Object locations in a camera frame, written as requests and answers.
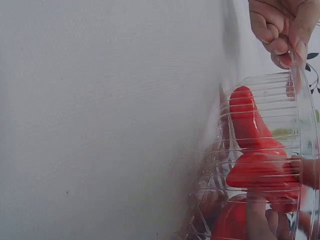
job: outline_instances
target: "clear plastic container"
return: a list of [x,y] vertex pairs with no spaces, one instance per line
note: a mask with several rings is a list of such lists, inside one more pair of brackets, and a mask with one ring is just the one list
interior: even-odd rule
[[[172,239],[246,240],[248,204],[265,208],[265,216],[277,213],[277,238],[318,239],[313,224],[299,228],[305,213],[319,221],[318,190],[301,184],[302,158],[318,166],[319,138],[300,66],[244,79],[232,89],[221,86],[216,141],[198,170],[186,222]],[[312,181],[319,186],[319,176]]]

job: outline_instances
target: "red bell pepper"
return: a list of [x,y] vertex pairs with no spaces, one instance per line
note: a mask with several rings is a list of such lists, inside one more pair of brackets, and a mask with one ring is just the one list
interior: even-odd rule
[[244,194],[229,200],[212,229],[211,240],[247,239],[246,201],[247,196]]
[[251,90],[246,86],[233,91],[229,100],[229,110],[235,138],[243,149],[273,149],[283,145],[273,138],[264,123]]
[[271,155],[271,151],[267,153],[241,155],[226,177],[226,183],[230,187],[263,193],[277,210],[292,212],[297,209],[301,184],[292,176],[288,164],[276,161],[277,155]]

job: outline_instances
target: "red pepper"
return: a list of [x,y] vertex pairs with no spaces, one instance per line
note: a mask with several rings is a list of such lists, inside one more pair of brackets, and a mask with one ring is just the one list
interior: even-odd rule
[[211,240],[247,239],[246,195],[237,195],[229,200],[222,209],[214,228]]
[[243,149],[281,148],[281,143],[273,138],[264,123],[251,90],[246,86],[233,91],[229,110],[234,127],[235,138]]

